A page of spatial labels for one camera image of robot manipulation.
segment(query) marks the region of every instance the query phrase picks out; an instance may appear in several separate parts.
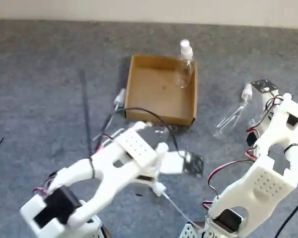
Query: white spray cap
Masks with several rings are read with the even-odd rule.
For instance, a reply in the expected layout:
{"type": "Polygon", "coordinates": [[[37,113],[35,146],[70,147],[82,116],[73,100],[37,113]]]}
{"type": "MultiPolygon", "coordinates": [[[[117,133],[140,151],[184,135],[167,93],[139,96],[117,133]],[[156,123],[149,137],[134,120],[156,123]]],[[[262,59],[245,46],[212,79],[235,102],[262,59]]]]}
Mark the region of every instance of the white spray cap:
{"type": "Polygon", "coordinates": [[[247,101],[249,101],[249,100],[252,99],[252,94],[253,94],[253,92],[252,92],[252,85],[250,83],[247,83],[245,85],[245,88],[244,88],[244,90],[242,92],[242,96],[241,97],[242,97],[242,99],[245,102],[247,102],[247,101]]]}
{"type": "Polygon", "coordinates": [[[180,46],[181,46],[181,56],[182,58],[184,58],[185,60],[191,60],[193,57],[193,51],[192,48],[190,46],[190,42],[188,40],[182,40],[180,42],[180,46]]]}

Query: white robotic arm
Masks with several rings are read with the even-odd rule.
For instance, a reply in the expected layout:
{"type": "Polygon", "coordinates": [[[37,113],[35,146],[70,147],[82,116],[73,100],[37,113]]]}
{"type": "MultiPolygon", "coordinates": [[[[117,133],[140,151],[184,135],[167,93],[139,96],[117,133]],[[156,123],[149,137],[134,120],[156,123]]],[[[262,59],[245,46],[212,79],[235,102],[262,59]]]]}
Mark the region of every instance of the white robotic arm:
{"type": "MultiPolygon", "coordinates": [[[[262,92],[267,101],[277,95],[269,91],[262,92]]],[[[273,114],[264,111],[264,118],[254,129],[261,136],[254,141],[254,156],[257,158],[247,173],[238,181],[229,185],[219,197],[215,197],[206,215],[205,227],[196,229],[190,224],[186,229],[192,230],[198,238],[244,238],[265,222],[273,213],[277,204],[283,200],[298,183],[298,104],[290,94],[279,96],[279,105],[273,114]],[[280,162],[278,158],[269,157],[269,149],[274,144],[281,144],[285,150],[289,167],[282,172],[275,170],[280,162]],[[243,207],[247,211],[242,217],[232,210],[243,207]]]]}
{"type": "Polygon", "coordinates": [[[39,238],[106,238],[96,214],[130,183],[147,184],[160,196],[165,186],[157,181],[159,173],[181,174],[186,170],[202,173],[200,158],[183,151],[168,152],[166,143],[151,127],[135,123],[95,153],[59,170],[47,190],[47,196],[35,195],[20,212],[39,238]],[[121,161],[122,166],[114,164],[121,161]],[[87,202],[78,201],[68,186],[94,177],[101,183],[87,202]]]}

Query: clear plastic bottle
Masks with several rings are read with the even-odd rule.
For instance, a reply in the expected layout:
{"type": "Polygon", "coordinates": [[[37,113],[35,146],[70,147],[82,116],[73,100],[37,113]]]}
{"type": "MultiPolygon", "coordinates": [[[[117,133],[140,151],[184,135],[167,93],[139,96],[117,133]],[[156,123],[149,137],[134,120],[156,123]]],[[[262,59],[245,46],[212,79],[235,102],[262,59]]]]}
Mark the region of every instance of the clear plastic bottle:
{"type": "Polygon", "coordinates": [[[174,83],[181,88],[185,88],[189,85],[194,71],[193,51],[188,40],[182,40],[180,46],[181,55],[175,69],[174,83]]]}
{"type": "Polygon", "coordinates": [[[214,137],[218,139],[226,139],[233,130],[236,132],[246,131],[249,126],[249,121],[255,114],[255,110],[250,106],[252,99],[252,87],[250,83],[245,85],[242,92],[242,102],[233,104],[229,107],[226,113],[221,116],[221,120],[215,124],[214,137]]]}

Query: red wire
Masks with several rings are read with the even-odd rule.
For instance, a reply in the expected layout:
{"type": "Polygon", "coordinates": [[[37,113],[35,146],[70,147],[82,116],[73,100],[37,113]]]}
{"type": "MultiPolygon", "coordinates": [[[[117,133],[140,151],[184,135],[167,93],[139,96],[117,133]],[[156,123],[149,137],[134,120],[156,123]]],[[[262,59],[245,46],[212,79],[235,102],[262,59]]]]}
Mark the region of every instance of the red wire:
{"type": "Polygon", "coordinates": [[[249,158],[251,158],[251,159],[253,159],[253,160],[257,160],[258,158],[257,158],[255,155],[252,155],[252,154],[250,153],[250,151],[253,151],[253,150],[255,150],[255,147],[246,150],[245,154],[246,154],[249,158]]]}
{"type": "Polygon", "coordinates": [[[234,161],[231,161],[231,162],[229,162],[229,163],[227,163],[227,164],[224,164],[224,165],[218,167],[218,168],[215,169],[212,173],[210,173],[210,175],[209,175],[209,177],[208,177],[208,185],[209,185],[209,187],[210,187],[212,190],[215,191],[215,193],[217,194],[217,197],[218,197],[218,198],[219,198],[219,194],[218,194],[217,190],[210,184],[210,182],[211,182],[211,178],[212,178],[217,172],[221,171],[222,169],[226,168],[227,166],[230,166],[230,165],[232,165],[232,164],[239,163],[239,162],[245,162],[245,161],[252,161],[252,162],[254,162],[254,160],[251,160],[251,159],[234,160],[234,161]]]}
{"type": "Polygon", "coordinates": [[[209,207],[206,204],[213,204],[213,202],[212,201],[203,201],[202,202],[202,206],[208,211],[209,207]]]}
{"type": "Polygon", "coordinates": [[[252,126],[252,127],[250,127],[249,129],[247,129],[246,130],[246,132],[251,132],[252,130],[254,130],[256,127],[258,127],[259,125],[260,125],[260,123],[262,123],[262,121],[265,119],[265,117],[268,115],[268,113],[270,112],[270,110],[274,107],[274,106],[276,106],[276,105],[279,105],[279,104],[276,104],[275,103],[275,100],[276,99],[279,99],[279,100],[281,100],[281,101],[283,101],[284,99],[282,99],[282,98],[279,98],[278,96],[275,96],[274,98],[273,98],[273,101],[272,101],[272,105],[270,106],[270,108],[267,110],[267,112],[266,112],[266,114],[261,118],[261,120],[256,124],[256,125],[254,125],[254,126],[252,126]]]}

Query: cardboard box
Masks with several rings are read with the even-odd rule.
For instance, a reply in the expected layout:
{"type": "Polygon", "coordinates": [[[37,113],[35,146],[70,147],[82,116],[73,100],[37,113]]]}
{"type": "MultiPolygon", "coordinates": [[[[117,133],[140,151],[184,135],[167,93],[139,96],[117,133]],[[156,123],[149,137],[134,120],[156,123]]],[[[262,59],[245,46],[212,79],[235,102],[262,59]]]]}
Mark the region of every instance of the cardboard box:
{"type": "MultiPolygon", "coordinates": [[[[152,111],[167,124],[191,125],[197,114],[197,65],[190,84],[180,88],[174,84],[178,59],[160,56],[134,55],[129,69],[125,108],[141,107],[152,111]]],[[[143,111],[126,111],[132,120],[159,120],[143,111]]]]}

